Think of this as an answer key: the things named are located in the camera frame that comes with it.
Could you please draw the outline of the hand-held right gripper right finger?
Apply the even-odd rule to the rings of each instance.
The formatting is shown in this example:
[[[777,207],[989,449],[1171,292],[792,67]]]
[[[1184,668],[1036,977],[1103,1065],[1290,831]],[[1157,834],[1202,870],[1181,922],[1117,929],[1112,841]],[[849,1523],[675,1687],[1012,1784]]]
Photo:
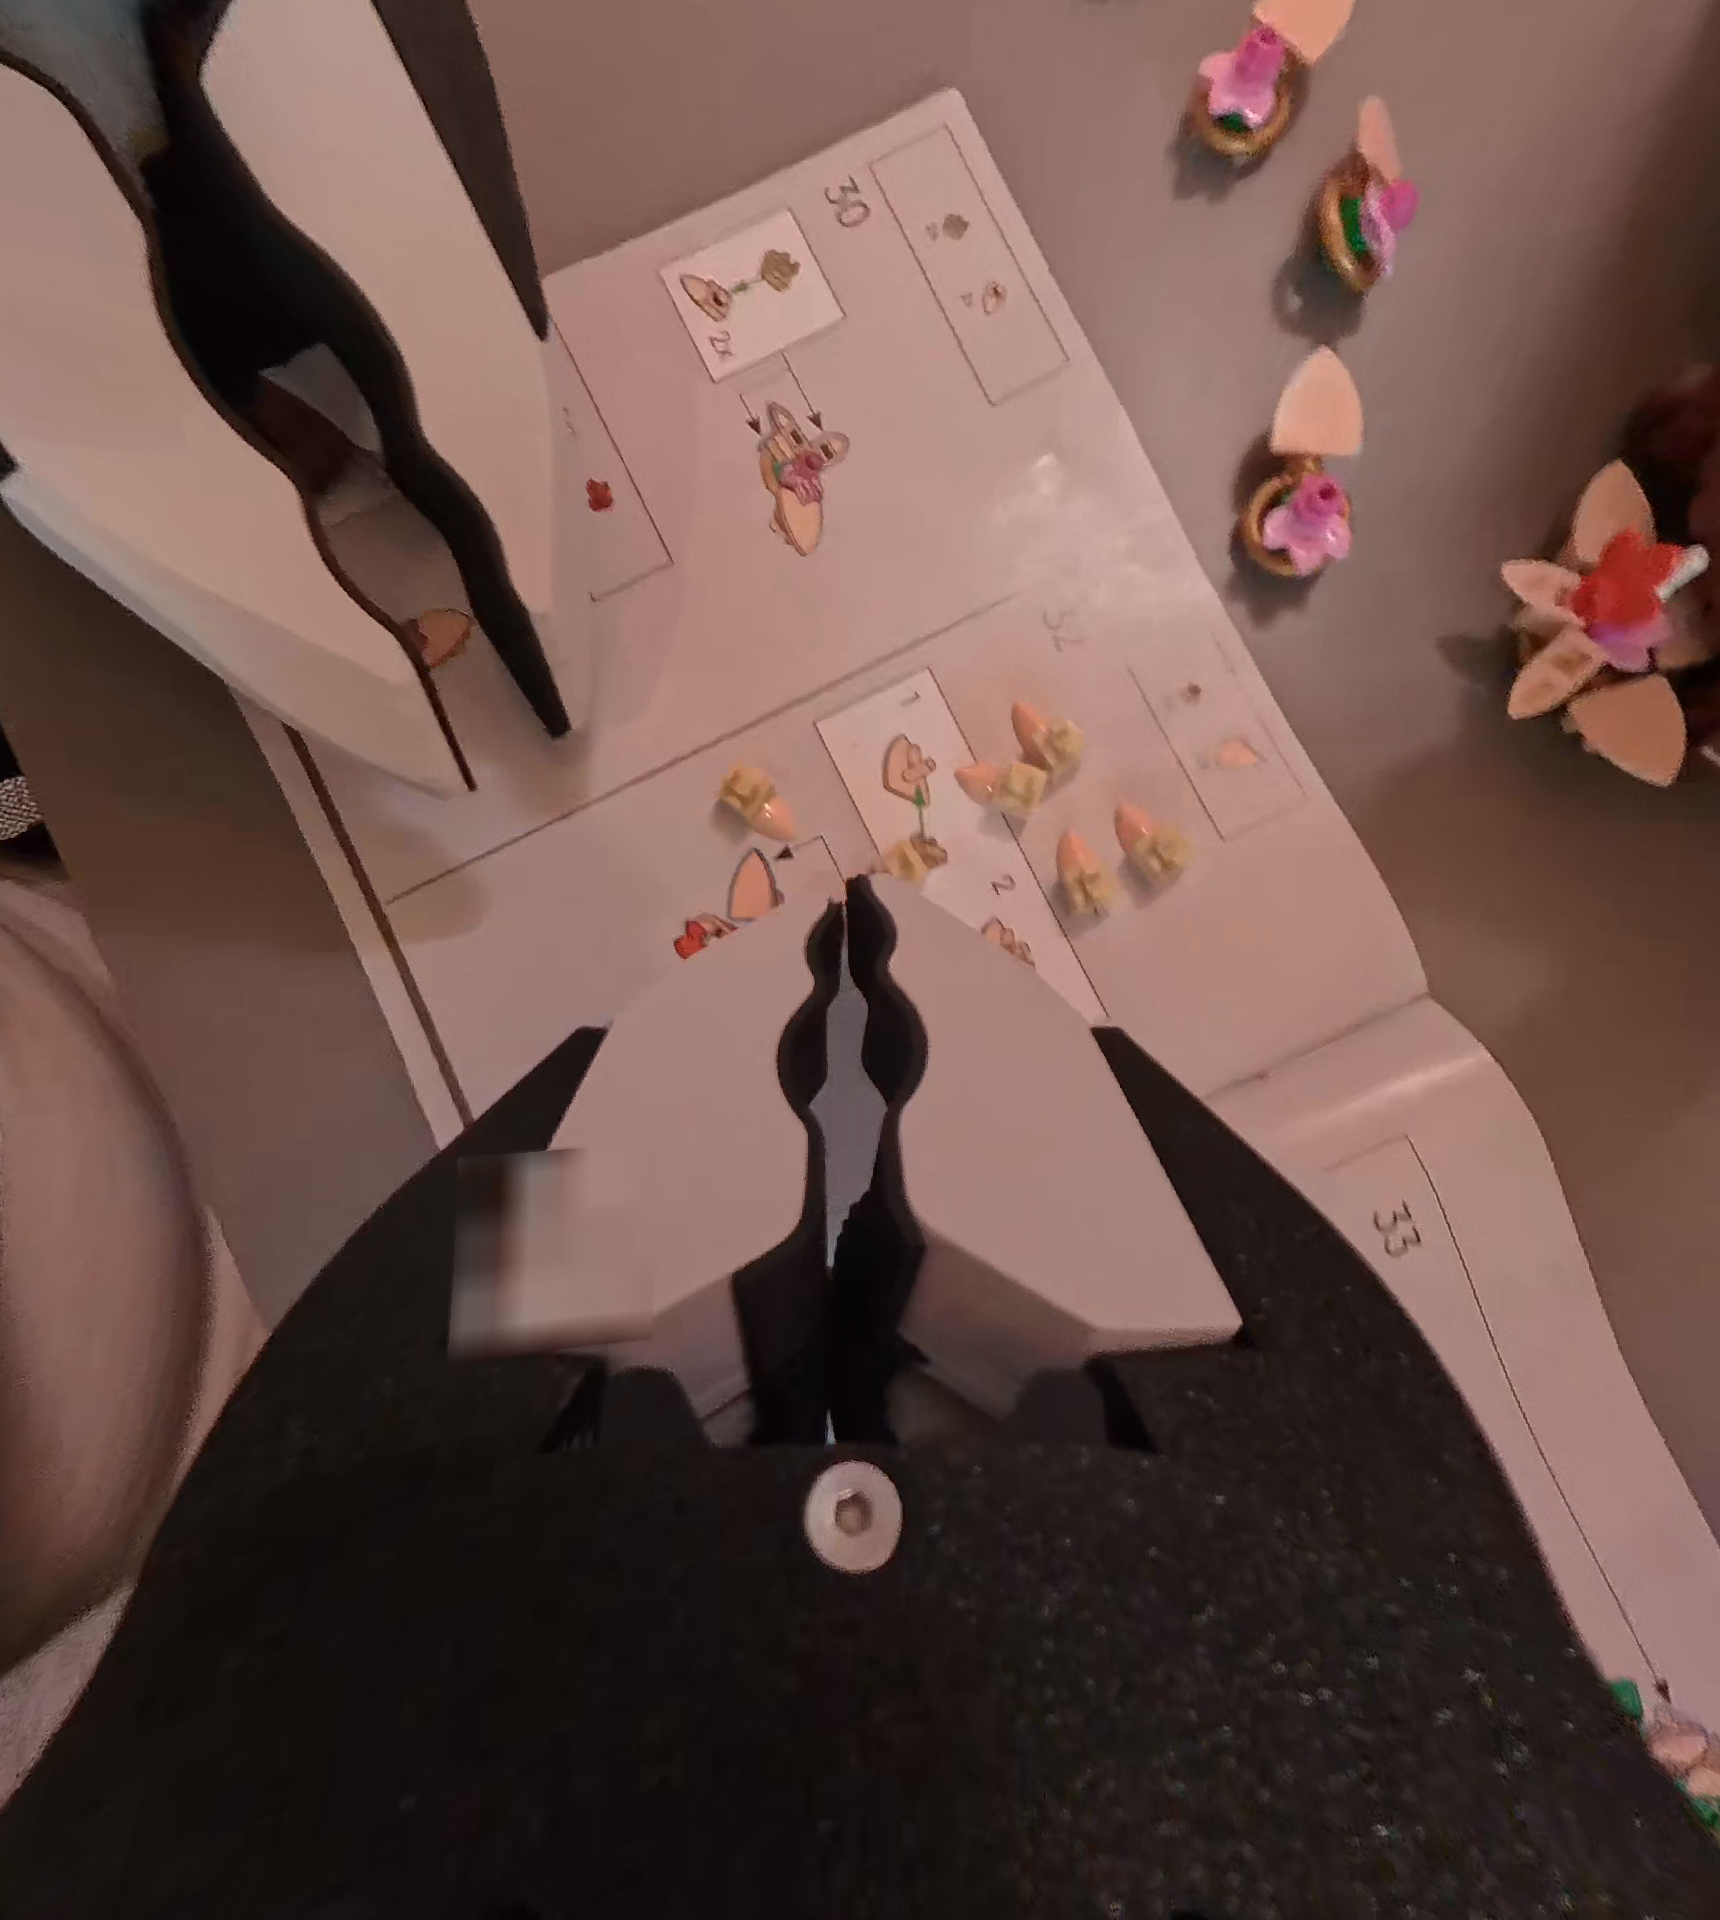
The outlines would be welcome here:
[[[848,888],[846,953],[882,1117],[837,1247],[837,1437],[891,1442],[908,1369],[1005,1418],[1039,1375],[1231,1342],[1110,1034],[910,884]]]

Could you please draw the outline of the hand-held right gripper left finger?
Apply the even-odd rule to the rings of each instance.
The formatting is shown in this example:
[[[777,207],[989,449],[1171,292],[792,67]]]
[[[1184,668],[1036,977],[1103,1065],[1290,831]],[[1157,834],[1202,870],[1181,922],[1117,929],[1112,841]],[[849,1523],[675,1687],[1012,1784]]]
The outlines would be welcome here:
[[[601,1040],[566,1114],[558,1343],[673,1375],[751,1440],[827,1433],[827,1071],[844,910],[787,905],[680,962]]]

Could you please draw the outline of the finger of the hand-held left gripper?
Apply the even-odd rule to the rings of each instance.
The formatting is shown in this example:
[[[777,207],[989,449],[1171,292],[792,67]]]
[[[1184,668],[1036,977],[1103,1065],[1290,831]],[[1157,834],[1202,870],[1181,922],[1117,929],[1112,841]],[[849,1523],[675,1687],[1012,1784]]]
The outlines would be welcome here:
[[[148,218],[88,121],[0,59],[7,515],[280,722],[409,786],[471,777],[406,634],[179,351]]]
[[[502,107],[463,2],[150,4],[171,143],[376,427],[549,737],[589,601],[551,330]]]

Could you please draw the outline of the white instruction booklet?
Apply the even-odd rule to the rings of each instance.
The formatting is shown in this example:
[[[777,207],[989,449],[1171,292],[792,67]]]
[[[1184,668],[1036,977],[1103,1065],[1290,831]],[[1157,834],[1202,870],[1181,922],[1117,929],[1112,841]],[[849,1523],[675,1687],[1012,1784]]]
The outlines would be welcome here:
[[[546,282],[590,699],[552,741],[483,637],[440,801],[245,705],[433,1141],[770,901],[932,831],[922,895],[1133,1033],[1300,1183],[1469,1400],[1609,1680],[1720,1837],[1720,1549],[1519,1093],[1426,984],[1184,539],[957,90]],[[960,762],[1084,756],[1026,822]],[[763,769],[801,839],[716,805]],[[1162,893],[1114,808],[1184,831]],[[1055,844],[1110,863],[1072,919]]]

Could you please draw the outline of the person's pale clothing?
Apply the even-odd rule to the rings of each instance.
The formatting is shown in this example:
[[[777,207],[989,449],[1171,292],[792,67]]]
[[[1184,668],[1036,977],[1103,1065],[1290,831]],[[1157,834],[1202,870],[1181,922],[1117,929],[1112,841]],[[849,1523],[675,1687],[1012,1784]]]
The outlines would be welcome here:
[[[264,1338],[84,919],[0,862],[0,1810]]]

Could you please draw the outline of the small pink toy brick flower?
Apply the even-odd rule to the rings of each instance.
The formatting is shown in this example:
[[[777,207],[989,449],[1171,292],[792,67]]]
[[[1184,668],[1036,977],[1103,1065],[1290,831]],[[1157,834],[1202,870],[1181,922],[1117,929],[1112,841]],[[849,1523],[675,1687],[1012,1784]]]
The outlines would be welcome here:
[[[1279,390],[1267,466],[1238,518],[1240,553],[1283,582],[1309,582],[1352,551],[1352,494],[1338,465],[1364,444],[1361,392],[1340,351],[1317,345]]]
[[[1418,185],[1400,171],[1392,111],[1371,93],[1359,105],[1349,152],[1323,175],[1312,199],[1312,240],[1331,280],[1364,299],[1392,271],[1414,216]]]
[[[1200,62],[1184,130],[1231,166],[1260,161],[1290,130],[1352,12],[1352,2],[1255,2],[1241,36]]]

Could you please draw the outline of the red-centred toy brick flower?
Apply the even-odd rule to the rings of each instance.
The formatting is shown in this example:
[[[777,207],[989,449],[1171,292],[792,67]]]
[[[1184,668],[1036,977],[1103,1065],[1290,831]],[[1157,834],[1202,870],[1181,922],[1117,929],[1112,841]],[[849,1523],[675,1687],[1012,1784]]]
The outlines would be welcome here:
[[[1627,461],[1599,466],[1557,554],[1501,565],[1516,655],[1507,718],[1559,724],[1628,779],[1671,787],[1689,744],[1678,679],[1706,661],[1684,610],[1706,568],[1704,547],[1661,539]]]

